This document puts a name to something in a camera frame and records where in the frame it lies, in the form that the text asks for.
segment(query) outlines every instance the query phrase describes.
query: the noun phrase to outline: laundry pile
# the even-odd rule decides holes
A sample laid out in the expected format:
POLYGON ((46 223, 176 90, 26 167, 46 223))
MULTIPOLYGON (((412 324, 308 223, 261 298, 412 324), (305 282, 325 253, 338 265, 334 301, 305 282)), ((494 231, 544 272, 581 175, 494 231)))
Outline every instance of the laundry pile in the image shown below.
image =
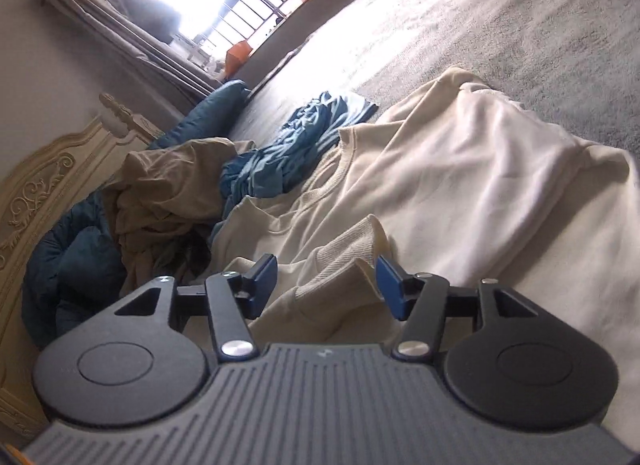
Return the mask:
POLYGON ((209 264, 213 226, 222 226, 242 196, 290 190, 337 144, 338 127, 378 109, 353 93, 325 92, 296 111, 271 145, 256 149, 225 138, 249 93, 240 80, 211 93, 146 151, 129 153, 110 182, 36 245, 22 284, 22 319, 38 347, 156 275, 187 284, 209 264))

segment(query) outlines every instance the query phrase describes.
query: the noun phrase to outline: cream bed frame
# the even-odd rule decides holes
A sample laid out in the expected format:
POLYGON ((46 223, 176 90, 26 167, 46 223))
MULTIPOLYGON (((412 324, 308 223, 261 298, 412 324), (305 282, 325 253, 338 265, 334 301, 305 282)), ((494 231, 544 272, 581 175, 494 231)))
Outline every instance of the cream bed frame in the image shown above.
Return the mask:
POLYGON ((100 118, 23 160, 0 190, 0 422, 22 437, 35 437, 46 418, 31 386, 38 355, 20 318, 20 287, 40 238, 73 204, 120 167, 130 151, 143 150, 162 131, 103 93, 100 101, 127 126, 117 138, 100 118))

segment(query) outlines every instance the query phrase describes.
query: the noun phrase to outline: curtain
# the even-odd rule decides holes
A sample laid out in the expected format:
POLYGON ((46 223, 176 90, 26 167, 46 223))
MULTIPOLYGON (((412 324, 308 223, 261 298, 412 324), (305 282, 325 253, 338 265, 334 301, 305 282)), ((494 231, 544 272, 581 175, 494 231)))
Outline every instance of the curtain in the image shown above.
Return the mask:
POLYGON ((44 0, 79 21, 114 51, 147 83, 187 114, 221 83, 152 37, 103 0, 44 0), (170 84, 170 94, 163 88, 170 84))

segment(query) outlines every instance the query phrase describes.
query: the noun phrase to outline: crumpled clothing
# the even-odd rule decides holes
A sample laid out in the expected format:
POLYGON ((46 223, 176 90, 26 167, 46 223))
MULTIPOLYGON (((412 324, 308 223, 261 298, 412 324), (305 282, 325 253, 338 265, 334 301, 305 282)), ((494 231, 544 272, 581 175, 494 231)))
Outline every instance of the crumpled clothing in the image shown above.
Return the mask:
MULTIPOLYGON (((238 255, 219 267, 214 253, 197 282, 220 270, 248 271, 258 259, 238 255)), ((269 343, 391 344, 401 323, 394 319, 376 285, 375 265, 391 246, 378 219, 369 215, 327 244, 292 263, 278 262, 278 278, 267 306, 249 323, 260 347, 269 343)), ((210 348, 204 317, 192 317, 185 334, 210 348)))
POLYGON ((73 205, 34 247, 22 321, 40 349, 113 304, 126 278, 99 191, 73 205))
POLYGON ((166 255, 169 243, 222 217, 218 181, 223 163, 253 146, 207 138, 127 155, 102 189, 110 232, 127 269, 121 295, 152 278, 155 261, 166 255))
POLYGON ((292 190, 337 145, 339 127, 366 122, 377 110, 355 93, 332 96, 328 91, 298 108, 271 145, 225 163, 220 178, 226 198, 223 217, 245 196, 272 198, 292 190))

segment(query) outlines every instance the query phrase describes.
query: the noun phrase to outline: metal pivot screw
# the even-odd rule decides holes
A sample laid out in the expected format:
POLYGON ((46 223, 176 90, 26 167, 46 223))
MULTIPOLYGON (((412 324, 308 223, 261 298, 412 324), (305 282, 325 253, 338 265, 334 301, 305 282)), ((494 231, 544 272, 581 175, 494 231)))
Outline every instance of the metal pivot screw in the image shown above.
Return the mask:
POLYGON ((254 345, 248 340, 229 340, 220 349, 230 357, 245 357, 254 350, 254 345))
POLYGON ((398 353, 406 357, 423 357, 431 348, 420 340, 407 340, 398 344, 398 353))

